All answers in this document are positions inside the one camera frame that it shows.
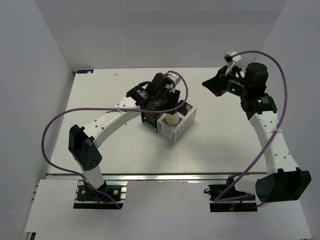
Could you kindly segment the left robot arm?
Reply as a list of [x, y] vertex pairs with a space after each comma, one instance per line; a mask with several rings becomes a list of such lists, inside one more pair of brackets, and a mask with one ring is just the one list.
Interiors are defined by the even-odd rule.
[[76, 160], [87, 182], [88, 193], [99, 200], [105, 196], [107, 184], [102, 176], [103, 159], [99, 147], [120, 127], [140, 115], [175, 114], [180, 91], [176, 89], [183, 77], [175, 72], [157, 73], [152, 81], [139, 83], [117, 103], [114, 110], [84, 126], [74, 125], [69, 130], [68, 150]]

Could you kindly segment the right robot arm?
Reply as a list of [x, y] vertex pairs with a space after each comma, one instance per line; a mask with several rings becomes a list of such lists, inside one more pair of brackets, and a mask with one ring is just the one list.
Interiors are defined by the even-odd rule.
[[256, 157], [264, 157], [266, 176], [255, 179], [245, 170], [229, 178], [214, 202], [236, 200], [244, 194], [256, 196], [261, 203], [298, 200], [310, 184], [310, 172], [301, 170], [294, 160], [280, 129], [277, 107], [266, 93], [268, 68], [261, 63], [249, 63], [244, 75], [237, 66], [224, 66], [202, 86], [215, 96], [230, 93], [240, 98], [240, 105], [256, 132], [262, 147]]

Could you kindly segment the dark spice bottle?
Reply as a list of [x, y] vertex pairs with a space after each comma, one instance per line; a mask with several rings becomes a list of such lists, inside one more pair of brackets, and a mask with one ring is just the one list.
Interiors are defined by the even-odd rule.
[[182, 114], [183, 116], [186, 116], [190, 112], [190, 110], [191, 108], [188, 105], [186, 105], [179, 109], [179, 113]]

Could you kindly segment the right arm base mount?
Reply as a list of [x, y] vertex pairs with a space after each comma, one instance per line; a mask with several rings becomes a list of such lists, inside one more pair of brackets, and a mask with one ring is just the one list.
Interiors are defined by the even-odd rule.
[[211, 213], [245, 213], [257, 212], [258, 207], [254, 195], [238, 191], [233, 186], [226, 194], [224, 194], [219, 202], [214, 202], [233, 181], [237, 175], [229, 175], [223, 184], [209, 184], [203, 190], [204, 194], [209, 196], [209, 207]]

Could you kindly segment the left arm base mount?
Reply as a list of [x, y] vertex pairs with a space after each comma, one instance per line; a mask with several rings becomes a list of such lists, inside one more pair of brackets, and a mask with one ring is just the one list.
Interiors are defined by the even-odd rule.
[[124, 185], [105, 184], [98, 189], [102, 194], [92, 190], [86, 183], [79, 183], [73, 202], [74, 209], [82, 210], [120, 210], [125, 202], [126, 187]]

